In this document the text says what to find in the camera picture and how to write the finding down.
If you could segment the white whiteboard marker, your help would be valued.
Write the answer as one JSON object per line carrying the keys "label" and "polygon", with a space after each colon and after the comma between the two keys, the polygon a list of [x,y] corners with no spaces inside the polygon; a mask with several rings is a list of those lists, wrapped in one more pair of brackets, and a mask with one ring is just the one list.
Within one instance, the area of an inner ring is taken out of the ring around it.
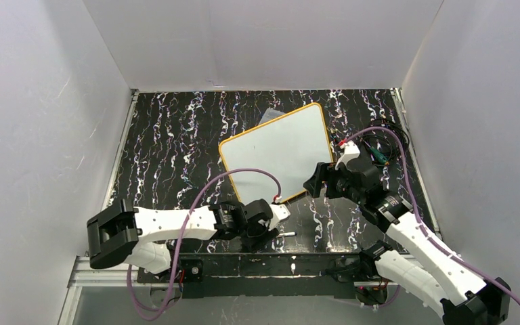
{"label": "white whiteboard marker", "polygon": [[277,238],[281,238],[281,237],[292,237],[292,236],[296,236],[297,235],[297,232],[284,232],[284,233],[280,233],[277,235]]}

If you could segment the yellow framed whiteboard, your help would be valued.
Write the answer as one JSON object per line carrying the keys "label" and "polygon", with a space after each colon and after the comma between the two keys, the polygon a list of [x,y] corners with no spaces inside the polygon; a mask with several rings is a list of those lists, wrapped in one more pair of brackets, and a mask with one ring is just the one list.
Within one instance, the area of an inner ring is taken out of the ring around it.
{"label": "yellow framed whiteboard", "polygon": [[274,196],[286,202],[305,192],[318,163],[334,155],[324,113],[313,102],[222,141],[219,153],[240,202]]}

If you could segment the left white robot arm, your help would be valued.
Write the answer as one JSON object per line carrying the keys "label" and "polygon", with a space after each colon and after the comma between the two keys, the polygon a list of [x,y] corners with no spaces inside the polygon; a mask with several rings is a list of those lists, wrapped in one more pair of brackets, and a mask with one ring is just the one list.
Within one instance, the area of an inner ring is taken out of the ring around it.
{"label": "left white robot arm", "polygon": [[185,238],[239,239],[245,250],[258,251],[279,234],[277,226],[289,216],[285,205],[264,199],[225,201],[193,212],[135,207],[122,199],[87,221],[89,265],[108,269],[127,263],[162,274],[178,264],[164,242]]}

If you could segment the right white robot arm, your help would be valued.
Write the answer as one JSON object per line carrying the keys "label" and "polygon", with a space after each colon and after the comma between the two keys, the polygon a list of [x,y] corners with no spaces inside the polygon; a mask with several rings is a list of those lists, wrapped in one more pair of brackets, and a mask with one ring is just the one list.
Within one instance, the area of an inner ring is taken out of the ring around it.
{"label": "right white robot arm", "polygon": [[444,324],[501,324],[508,318],[507,283],[501,278],[485,280],[463,266],[462,259],[416,219],[411,203],[384,189],[373,164],[363,158],[319,162],[303,186],[314,198],[325,187],[326,198],[356,203],[369,223],[413,255],[416,263],[378,241],[361,251],[359,258],[369,275],[397,282]]}

